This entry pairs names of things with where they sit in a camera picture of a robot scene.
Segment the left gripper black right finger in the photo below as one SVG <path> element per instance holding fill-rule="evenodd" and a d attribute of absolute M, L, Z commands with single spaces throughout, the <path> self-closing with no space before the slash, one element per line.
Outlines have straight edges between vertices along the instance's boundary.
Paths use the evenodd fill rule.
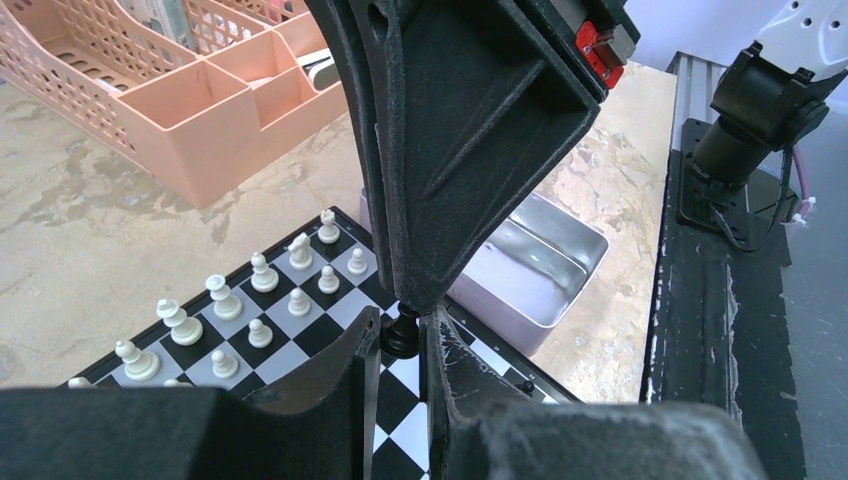
<path fill-rule="evenodd" d="M 442 307 L 422 319 L 433 479 L 764 479 L 724 411 L 699 403 L 544 404 L 467 346 Z"/>

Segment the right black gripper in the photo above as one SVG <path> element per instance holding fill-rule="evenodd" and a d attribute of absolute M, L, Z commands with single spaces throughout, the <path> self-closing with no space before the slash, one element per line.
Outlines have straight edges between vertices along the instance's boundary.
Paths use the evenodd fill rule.
<path fill-rule="evenodd" d="M 383 287 L 432 312 L 584 137 L 641 32 L 621 0 L 312 1 Z"/>

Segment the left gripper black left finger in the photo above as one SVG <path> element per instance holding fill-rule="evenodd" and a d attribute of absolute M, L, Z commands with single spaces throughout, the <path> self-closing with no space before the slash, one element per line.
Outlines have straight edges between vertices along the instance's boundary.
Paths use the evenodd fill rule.
<path fill-rule="evenodd" d="M 364 479 L 371 470 L 380 314 L 245 398 L 215 387 L 1 395 L 5 479 Z"/>

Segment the black chess piece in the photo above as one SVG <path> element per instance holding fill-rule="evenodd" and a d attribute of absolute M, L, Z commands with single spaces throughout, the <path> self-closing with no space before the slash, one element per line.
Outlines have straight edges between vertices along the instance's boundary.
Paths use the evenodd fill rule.
<path fill-rule="evenodd" d="M 410 359 L 420 351 L 420 314 L 405 303 L 398 305 L 398 317 L 381 327 L 381 349 L 398 359 Z"/>

